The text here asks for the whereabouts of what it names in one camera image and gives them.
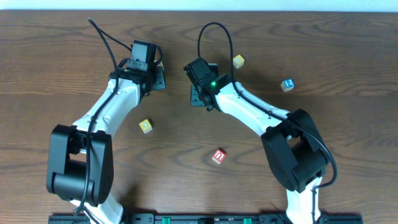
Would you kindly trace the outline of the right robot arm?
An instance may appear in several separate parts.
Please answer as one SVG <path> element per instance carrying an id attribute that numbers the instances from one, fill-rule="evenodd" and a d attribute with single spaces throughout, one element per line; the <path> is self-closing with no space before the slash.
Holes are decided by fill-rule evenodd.
<path id="1" fill-rule="evenodd" d="M 289 221 L 319 223 L 318 191 L 324 187 L 326 166 L 335 162 L 310 115 L 273 107 L 202 58 L 184 71 L 207 110 L 230 114 L 261 137 L 269 167 L 286 188 Z"/>

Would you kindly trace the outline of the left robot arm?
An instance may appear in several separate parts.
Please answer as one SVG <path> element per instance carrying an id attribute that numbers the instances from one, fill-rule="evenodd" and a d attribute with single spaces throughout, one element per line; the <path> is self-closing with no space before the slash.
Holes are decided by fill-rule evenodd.
<path id="1" fill-rule="evenodd" d="M 93 107 L 71 126 L 58 124 L 50 135 L 47 191 L 72 203 L 71 215 L 53 214 L 49 223 L 131 223 L 111 193 L 116 131 L 142 97 L 165 88 L 164 68 L 119 67 Z"/>

